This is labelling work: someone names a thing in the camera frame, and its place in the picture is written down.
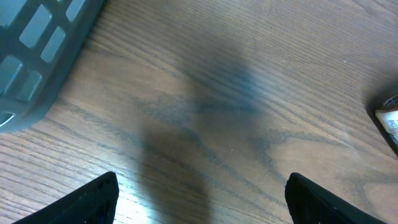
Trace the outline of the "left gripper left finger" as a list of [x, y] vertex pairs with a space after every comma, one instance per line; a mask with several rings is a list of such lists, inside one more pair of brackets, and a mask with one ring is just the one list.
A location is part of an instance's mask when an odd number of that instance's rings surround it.
[[116, 174], [106, 172], [15, 224], [112, 224], [118, 197]]

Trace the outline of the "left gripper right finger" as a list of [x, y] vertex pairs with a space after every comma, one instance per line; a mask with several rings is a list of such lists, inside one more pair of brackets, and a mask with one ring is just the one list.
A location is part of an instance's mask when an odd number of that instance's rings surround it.
[[294, 224], [383, 224], [310, 179], [293, 172], [285, 186], [285, 200]]

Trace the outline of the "green lid jar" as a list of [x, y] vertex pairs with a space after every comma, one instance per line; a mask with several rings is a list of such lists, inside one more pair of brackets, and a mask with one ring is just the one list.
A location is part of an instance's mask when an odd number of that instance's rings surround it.
[[397, 95], [387, 99], [375, 114], [392, 142], [397, 146]]

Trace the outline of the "grey plastic mesh basket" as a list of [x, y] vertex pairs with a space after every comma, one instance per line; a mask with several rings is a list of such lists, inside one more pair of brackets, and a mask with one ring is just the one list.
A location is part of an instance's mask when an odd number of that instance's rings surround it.
[[1, 1], [1, 132], [41, 120], [104, 0]]

